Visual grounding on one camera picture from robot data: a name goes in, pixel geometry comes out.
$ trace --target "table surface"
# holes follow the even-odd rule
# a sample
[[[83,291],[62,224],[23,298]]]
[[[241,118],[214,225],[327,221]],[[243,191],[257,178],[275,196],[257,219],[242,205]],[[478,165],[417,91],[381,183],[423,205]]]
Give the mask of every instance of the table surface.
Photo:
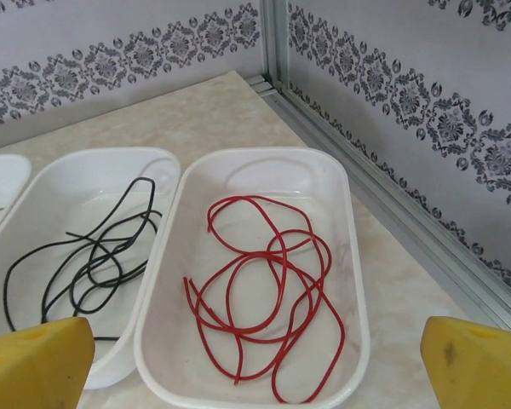
[[[148,146],[171,151],[184,170],[229,147],[302,147],[301,139],[236,73],[144,101],[0,149],[32,162],[32,176],[80,149]],[[344,409],[438,409],[420,356],[426,319],[463,318],[388,230],[353,198],[370,323],[370,363]],[[83,392],[80,409],[166,409],[137,372],[106,389]]]

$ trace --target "metal frame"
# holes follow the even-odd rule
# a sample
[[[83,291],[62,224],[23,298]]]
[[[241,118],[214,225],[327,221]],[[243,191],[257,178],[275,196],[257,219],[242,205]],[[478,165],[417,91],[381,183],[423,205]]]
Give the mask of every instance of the metal frame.
[[[261,96],[311,147],[344,165],[353,192],[466,314],[511,330],[511,292],[445,228],[288,89],[287,2],[261,0],[267,81]]]

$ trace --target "red cable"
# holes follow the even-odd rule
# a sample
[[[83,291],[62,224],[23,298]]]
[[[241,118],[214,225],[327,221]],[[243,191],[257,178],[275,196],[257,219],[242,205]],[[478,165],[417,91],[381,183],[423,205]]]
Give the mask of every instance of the red cable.
[[[268,214],[263,210],[261,205],[257,203],[257,201],[265,201],[274,205],[282,206],[288,210],[293,210],[294,212],[298,213],[302,218],[304,219],[307,229],[300,229],[300,228],[291,228],[284,230],[280,232],[276,226],[274,225],[271,218],[268,216]],[[239,201],[244,201],[249,204],[251,204],[253,207],[255,207],[267,225],[272,229],[274,236],[271,238],[269,243],[267,244],[267,248],[265,250],[260,251],[246,251],[246,250],[240,250],[233,245],[230,245],[227,243],[215,230],[214,228],[214,221],[215,218],[224,211],[228,206],[233,205],[234,203],[237,203]],[[316,316],[316,313],[319,311],[320,305],[322,301],[325,305],[327,305],[328,309],[333,313],[333,315],[336,318],[337,324],[339,325],[339,330],[341,333],[341,337],[339,340],[339,345],[337,347],[336,353],[333,357],[333,360],[331,361],[324,377],[320,381],[318,387],[314,390],[314,392],[302,403],[308,403],[313,401],[321,392],[322,388],[324,387],[325,383],[329,379],[331,373],[333,372],[333,369],[335,368],[335,365],[337,361],[339,360],[339,357],[341,355],[342,349],[344,347],[344,344],[346,342],[347,338],[347,331],[345,329],[345,325],[342,323],[341,316],[337,313],[333,305],[331,304],[329,298],[324,293],[324,280],[327,276],[327,274],[331,270],[331,264],[332,264],[332,256],[330,247],[318,236],[314,233],[312,223],[310,222],[309,217],[305,212],[302,210],[296,208],[295,206],[292,206],[290,204],[286,204],[283,202],[280,202],[275,199],[266,198],[260,195],[244,195],[244,196],[231,196],[228,198],[224,198],[222,200],[217,201],[213,205],[210,206],[207,212],[207,223],[208,223],[208,231],[214,235],[214,237],[226,248],[228,248],[230,251],[237,253],[238,256],[236,256],[233,260],[231,260],[228,264],[226,264],[223,268],[221,268],[219,271],[217,271],[214,275],[212,275],[201,287],[200,290],[197,289],[196,285],[194,284],[192,279],[188,279],[187,277],[184,278],[184,289],[187,296],[187,302],[189,304],[189,308],[191,309],[196,322],[197,322],[197,328],[199,336],[201,337],[201,342],[204,346],[204,349],[206,351],[206,354],[209,356],[210,361],[212,364],[216,367],[216,369],[221,372],[226,377],[229,377],[234,380],[234,384],[238,384],[240,381],[249,381],[254,380],[259,377],[264,376],[269,371],[272,370],[272,376],[271,376],[271,386],[273,389],[273,394],[275,398],[281,402],[281,403],[287,403],[282,396],[280,395],[278,391],[277,386],[277,375],[278,370],[280,366],[282,365],[282,362],[284,362],[285,357],[287,354],[293,349],[297,341],[302,337],[304,331],[308,328],[310,323],[312,322],[313,318]],[[292,245],[291,247],[287,247],[284,242],[284,236],[289,234],[300,234],[308,236],[308,238],[300,241],[299,243]],[[279,249],[273,250],[274,245],[278,242]],[[311,274],[307,273],[306,271],[298,268],[296,265],[294,265],[289,259],[288,254],[292,251],[299,250],[305,245],[312,244],[313,248],[316,250],[316,253],[318,255],[319,259],[319,265],[320,265],[320,275],[318,279],[315,279]],[[322,250],[320,246],[324,247],[325,256],[322,253]],[[252,327],[242,328],[237,327],[234,324],[233,319],[233,312],[231,308],[231,293],[233,288],[233,283],[235,279],[237,278],[238,274],[241,273],[243,266],[252,260],[255,259],[262,259],[267,260],[267,265],[271,271],[271,274],[273,275],[274,281],[277,285],[277,300],[274,305],[273,311],[269,314],[268,317],[266,317],[260,324],[254,325]],[[278,264],[281,266],[281,274],[278,273],[278,271],[275,268],[275,264]],[[229,277],[229,280],[227,282],[227,288],[226,288],[226,294],[225,294],[225,303],[226,303],[226,315],[227,320],[224,320],[220,318],[215,311],[208,306],[206,301],[204,300],[204,293],[210,288],[212,284],[215,283],[215,281],[220,278],[224,273],[230,271],[231,275]],[[286,330],[286,333],[280,337],[275,337],[271,339],[260,339],[255,337],[255,334],[265,328],[267,328],[277,317],[278,312],[280,310],[280,307],[282,305],[282,301],[284,298],[284,292],[286,287],[286,277],[288,272],[294,272],[297,276],[297,278],[301,281],[304,292],[296,299],[293,306],[291,307],[290,311],[290,319],[288,322],[288,328]],[[313,291],[318,292],[318,296],[316,298],[316,301],[313,300]],[[194,293],[196,300],[193,302],[192,300],[192,292]],[[302,321],[302,323],[297,326],[297,328],[294,329],[294,322],[296,317],[296,310],[297,307],[301,304],[305,298],[308,300],[308,311],[307,315]],[[201,316],[200,309],[203,309],[206,314],[209,315],[209,317],[214,321],[214,323],[209,322],[208,320],[204,319]],[[212,353],[212,350],[206,340],[206,336],[204,335],[204,327],[207,329],[220,331],[220,332],[226,332],[234,336],[235,342],[237,344],[238,348],[238,365],[237,370],[235,373],[231,373],[227,371],[216,359],[214,354]],[[273,359],[260,371],[257,373],[253,373],[250,375],[243,375],[243,364],[244,364],[244,347],[243,342],[247,343],[255,343],[255,344],[280,344],[278,348],[278,352],[274,355]]]

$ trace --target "marble countertop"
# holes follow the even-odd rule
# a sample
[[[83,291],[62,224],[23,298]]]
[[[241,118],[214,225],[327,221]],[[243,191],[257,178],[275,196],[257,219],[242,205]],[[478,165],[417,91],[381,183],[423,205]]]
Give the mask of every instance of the marble countertop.
[[[184,170],[229,147],[303,146],[301,139],[235,72],[0,149],[46,164],[93,147],[161,147]],[[370,323],[370,363],[343,409],[438,409],[419,345],[431,315],[463,317],[382,224],[353,199]],[[166,409],[137,372],[107,389],[83,392],[80,409]]]

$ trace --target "damask pattern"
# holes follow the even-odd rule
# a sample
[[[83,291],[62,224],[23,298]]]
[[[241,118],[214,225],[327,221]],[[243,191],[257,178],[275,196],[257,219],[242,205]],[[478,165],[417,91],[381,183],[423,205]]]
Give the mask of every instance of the damask pattern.
[[[437,5],[440,9],[446,9],[451,0],[428,0],[430,6]],[[468,17],[476,3],[483,12],[483,24],[494,26],[502,32],[511,23],[511,0],[460,0],[458,4],[458,15]]]
[[[363,95],[384,115],[393,114],[398,125],[441,157],[456,158],[460,171],[474,170],[475,180],[489,192],[506,193],[504,201],[511,208],[511,124],[493,129],[493,114],[483,111],[476,118],[469,99],[444,95],[441,84],[427,84],[423,74],[405,70],[401,61],[378,49],[369,51],[365,42],[328,27],[327,21],[298,6],[288,8],[289,46],[296,53]]]
[[[50,3],[54,0],[0,0],[0,13],[11,8],[23,9],[25,6],[34,6],[36,1],[39,3],[43,1]]]
[[[511,288],[511,270],[505,268],[499,260],[486,260],[483,257],[485,252],[484,248],[479,243],[470,244],[466,238],[466,231],[463,228],[460,228],[456,222],[447,221],[441,210],[437,207],[431,207],[428,204],[426,196],[420,193],[418,189],[412,189],[409,187],[407,180],[403,177],[397,177],[395,171],[392,167],[390,167],[386,162],[379,163],[378,156],[376,153],[368,152],[367,146],[360,140],[354,139],[352,132],[350,130],[346,130],[343,124],[341,124],[337,119],[332,118],[330,114],[322,109],[318,102],[313,101],[309,95],[303,92],[302,89],[295,86],[292,82],[290,82],[290,89],[294,92],[303,102],[305,102],[313,111],[315,111],[321,118],[325,119],[328,124],[330,124],[335,130],[337,130],[342,137],[344,137],[347,141],[349,141],[354,147],[360,150],[364,156],[366,156],[378,169],[380,169],[384,174],[386,174],[393,182],[398,184],[409,196],[411,196],[419,205],[422,207],[427,213],[432,215],[441,226],[446,228],[450,233],[454,235],[454,237],[462,243],[465,247],[470,249],[490,270],[494,272],[498,277],[502,279],[502,281]]]
[[[15,0],[30,4],[34,0]],[[207,58],[235,53],[241,47],[255,47],[261,38],[259,12],[251,3],[223,14],[207,14],[199,21],[192,17],[184,24],[170,23],[151,33],[137,32],[110,44],[74,49],[47,61],[31,61],[27,69],[18,66],[0,73],[0,124],[20,119],[63,102],[82,100],[102,90],[121,88],[126,82],[156,77]]]

